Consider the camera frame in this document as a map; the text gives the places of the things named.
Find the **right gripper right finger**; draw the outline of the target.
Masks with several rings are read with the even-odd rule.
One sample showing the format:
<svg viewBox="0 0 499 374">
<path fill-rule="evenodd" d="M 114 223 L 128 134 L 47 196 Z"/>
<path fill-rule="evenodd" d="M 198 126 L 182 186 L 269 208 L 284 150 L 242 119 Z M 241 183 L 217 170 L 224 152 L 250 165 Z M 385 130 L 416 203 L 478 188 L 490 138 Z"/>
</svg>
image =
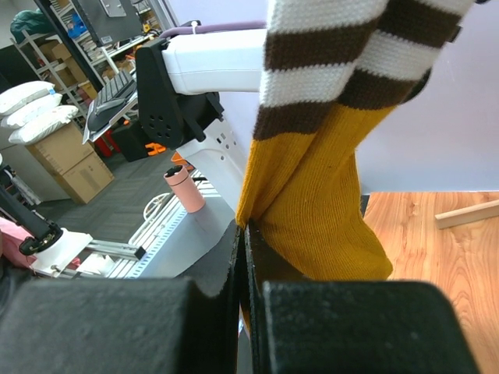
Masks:
<svg viewBox="0 0 499 374">
<path fill-rule="evenodd" d="M 314 281 L 244 236 L 256 373 L 477 373 L 455 311 L 420 281 Z"/>
</svg>

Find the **cardboard box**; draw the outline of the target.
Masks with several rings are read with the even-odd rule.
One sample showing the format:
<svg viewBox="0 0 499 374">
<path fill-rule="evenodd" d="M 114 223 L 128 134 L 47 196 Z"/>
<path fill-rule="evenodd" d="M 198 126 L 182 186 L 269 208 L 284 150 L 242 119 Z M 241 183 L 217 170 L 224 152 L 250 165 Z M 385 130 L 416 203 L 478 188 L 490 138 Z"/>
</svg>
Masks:
<svg viewBox="0 0 499 374">
<path fill-rule="evenodd" d="M 114 180 L 71 122 L 26 148 L 75 203 L 89 203 Z"/>
</svg>

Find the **aluminium extrusion fixture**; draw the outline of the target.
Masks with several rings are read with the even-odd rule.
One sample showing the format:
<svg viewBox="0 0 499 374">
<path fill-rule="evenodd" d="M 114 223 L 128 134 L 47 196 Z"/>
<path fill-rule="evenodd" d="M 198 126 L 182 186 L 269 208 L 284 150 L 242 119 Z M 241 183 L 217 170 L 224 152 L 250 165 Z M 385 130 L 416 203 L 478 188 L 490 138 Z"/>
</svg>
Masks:
<svg viewBox="0 0 499 374">
<path fill-rule="evenodd" d="M 46 277 L 71 272 L 107 277 L 118 260 L 135 263 L 145 254 L 141 246 L 62 228 L 1 188 L 1 257 L 14 266 Z"/>
</svg>

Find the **orange plastic bucket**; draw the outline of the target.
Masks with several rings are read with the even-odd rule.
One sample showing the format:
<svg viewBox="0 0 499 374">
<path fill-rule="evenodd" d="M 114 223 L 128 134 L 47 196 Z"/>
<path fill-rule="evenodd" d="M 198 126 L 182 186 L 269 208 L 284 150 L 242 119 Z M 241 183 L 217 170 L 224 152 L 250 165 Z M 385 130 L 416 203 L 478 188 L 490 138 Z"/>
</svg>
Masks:
<svg viewBox="0 0 499 374">
<path fill-rule="evenodd" d="M 183 159 L 178 152 L 175 152 L 172 155 L 171 162 L 176 166 L 183 166 L 187 171 L 193 171 L 195 169 L 195 167 L 192 166 L 187 160 Z"/>
</svg>

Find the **mustard yellow sock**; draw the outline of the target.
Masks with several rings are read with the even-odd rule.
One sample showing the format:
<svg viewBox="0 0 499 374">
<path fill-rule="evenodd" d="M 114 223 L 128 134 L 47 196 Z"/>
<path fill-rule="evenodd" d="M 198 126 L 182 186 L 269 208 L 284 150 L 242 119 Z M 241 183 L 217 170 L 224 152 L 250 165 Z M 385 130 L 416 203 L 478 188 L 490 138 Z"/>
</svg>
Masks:
<svg viewBox="0 0 499 374">
<path fill-rule="evenodd" d="M 356 148 L 430 71 L 470 1 L 271 1 L 236 213 L 315 281 L 383 281 Z"/>
</svg>

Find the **wooden drying rack frame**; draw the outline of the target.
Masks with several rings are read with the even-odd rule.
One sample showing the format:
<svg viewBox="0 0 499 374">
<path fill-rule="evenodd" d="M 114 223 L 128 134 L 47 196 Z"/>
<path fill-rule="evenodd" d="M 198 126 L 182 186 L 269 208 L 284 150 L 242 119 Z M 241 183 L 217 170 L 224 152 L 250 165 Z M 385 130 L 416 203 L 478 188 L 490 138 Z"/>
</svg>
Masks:
<svg viewBox="0 0 499 374">
<path fill-rule="evenodd" d="M 497 217 L 498 207 L 499 202 L 496 199 L 486 203 L 439 213 L 435 215 L 436 225 L 439 229 L 445 229 Z"/>
</svg>

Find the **metal storage shelf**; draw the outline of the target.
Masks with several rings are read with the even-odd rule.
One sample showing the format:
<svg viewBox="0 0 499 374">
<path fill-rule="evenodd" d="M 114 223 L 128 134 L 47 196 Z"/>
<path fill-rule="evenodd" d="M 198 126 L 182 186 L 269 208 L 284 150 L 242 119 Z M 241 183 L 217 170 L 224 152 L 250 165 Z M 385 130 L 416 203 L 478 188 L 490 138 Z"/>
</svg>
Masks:
<svg viewBox="0 0 499 374">
<path fill-rule="evenodd" d="M 136 50 L 158 34 L 147 1 L 23 1 L 11 41 L 38 79 L 82 125 L 90 102 L 118 72 L 133 72 Z"/>
</svg>

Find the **black keyboard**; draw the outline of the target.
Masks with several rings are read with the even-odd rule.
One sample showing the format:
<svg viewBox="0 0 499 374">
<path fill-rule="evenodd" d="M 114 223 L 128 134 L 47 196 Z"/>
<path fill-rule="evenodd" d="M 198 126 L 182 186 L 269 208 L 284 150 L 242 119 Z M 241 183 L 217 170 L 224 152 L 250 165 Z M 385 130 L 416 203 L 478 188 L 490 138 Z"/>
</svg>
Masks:
<svg viewBox="0 0 499 374">
<path fill-rule="evenodd" d="M 95 105 L 99 108 L 111 101 L 127 100 L 135 90 L 136 81 L 133 76 L 121 70 L 98 93 Z"/>
</svg>

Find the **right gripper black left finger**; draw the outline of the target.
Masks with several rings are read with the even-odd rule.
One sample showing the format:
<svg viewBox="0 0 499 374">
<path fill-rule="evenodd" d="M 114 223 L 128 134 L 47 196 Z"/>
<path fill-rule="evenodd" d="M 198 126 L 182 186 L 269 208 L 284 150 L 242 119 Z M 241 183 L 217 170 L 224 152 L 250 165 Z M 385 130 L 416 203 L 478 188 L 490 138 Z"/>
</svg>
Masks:
<svg viewBox="0 0 499 374">
<path fill-rule="evenodd" d="M 1 319 L 4 373 L 233 373 L 237 242 L 174 278 L 34 280 Z"/>
</svg>

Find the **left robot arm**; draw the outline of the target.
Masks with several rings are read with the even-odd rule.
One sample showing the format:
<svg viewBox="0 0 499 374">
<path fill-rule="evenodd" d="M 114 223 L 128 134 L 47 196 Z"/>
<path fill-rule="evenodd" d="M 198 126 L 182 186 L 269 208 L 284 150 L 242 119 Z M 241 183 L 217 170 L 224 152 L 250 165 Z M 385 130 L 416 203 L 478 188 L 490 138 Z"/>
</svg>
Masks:
<svg viewBox="0 0 499 374">
<path fill-rule="evenodd" d="M 176 150 L 236 209 L 246 155 L 224 118 L 221 92 L 257 92 L 262 23 L 178 27 L 136 53 L 140 124 Z"/>
</svg>

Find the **black computer mouse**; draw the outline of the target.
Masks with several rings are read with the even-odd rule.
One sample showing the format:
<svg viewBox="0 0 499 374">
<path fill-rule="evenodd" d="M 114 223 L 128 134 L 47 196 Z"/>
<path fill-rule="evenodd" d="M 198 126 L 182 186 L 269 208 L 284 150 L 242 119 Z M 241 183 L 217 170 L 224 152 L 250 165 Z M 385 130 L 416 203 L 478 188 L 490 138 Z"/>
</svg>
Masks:
<svg viewBox="0 0 499 374">
<path fill-rule="evenodd" d="M 97 104 L 97 107 L 94 109 L 94 113 L 95 115 L 101 115 L 110 111 L 119 111 L 125 103 L 126 99 L 123 98 L 114 98 L 108 101 L 100 101 Z"/>
</svg>

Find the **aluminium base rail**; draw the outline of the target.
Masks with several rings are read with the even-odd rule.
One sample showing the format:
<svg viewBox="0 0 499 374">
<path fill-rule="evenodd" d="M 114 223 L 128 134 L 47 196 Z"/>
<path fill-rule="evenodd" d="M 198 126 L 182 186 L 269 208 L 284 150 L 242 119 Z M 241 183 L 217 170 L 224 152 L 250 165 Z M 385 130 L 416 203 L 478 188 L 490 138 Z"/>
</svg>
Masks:
<svg viewBox="0 0 499 374">
<path fill-rule="evenodd" d="M 127 244 L 95 240 L 90 255 L 68 277 L 176 277 L 207 254 L 232 224 L 234 212 L 199 172 L 193 175 L 205 206 L 187 213 L 173 195 L 148 217 Z"/>
</svg>

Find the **pink cylindrical bottle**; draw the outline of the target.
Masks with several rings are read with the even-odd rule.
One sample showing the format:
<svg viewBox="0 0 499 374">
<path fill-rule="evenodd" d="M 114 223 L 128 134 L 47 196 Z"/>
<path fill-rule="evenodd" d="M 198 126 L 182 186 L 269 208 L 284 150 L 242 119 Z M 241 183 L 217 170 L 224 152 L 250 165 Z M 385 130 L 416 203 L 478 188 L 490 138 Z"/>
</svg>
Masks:
<svg viewBox="0 0 499 374">
<path fill-rule="evenodd" d="M 184 166 L 168 169 L 164 179 L 188 213 L 195 213 L 205 206 L 205 199 Z"/>
</svg>

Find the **stack of white pillows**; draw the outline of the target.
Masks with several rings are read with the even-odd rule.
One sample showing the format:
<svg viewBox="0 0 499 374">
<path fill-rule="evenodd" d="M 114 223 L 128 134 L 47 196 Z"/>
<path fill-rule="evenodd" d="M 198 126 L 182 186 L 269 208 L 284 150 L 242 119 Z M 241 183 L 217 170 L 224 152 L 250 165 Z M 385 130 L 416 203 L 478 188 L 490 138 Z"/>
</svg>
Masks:
<svg viewBox="0 0 499 374">
<path fill-rule="evenodd" d="M 62 103 L 53 83 L 22 83 L 1 93 L 1 139 L 16 145 L 36 143 L 78 114 L 76 106 Z"/>
</svg>

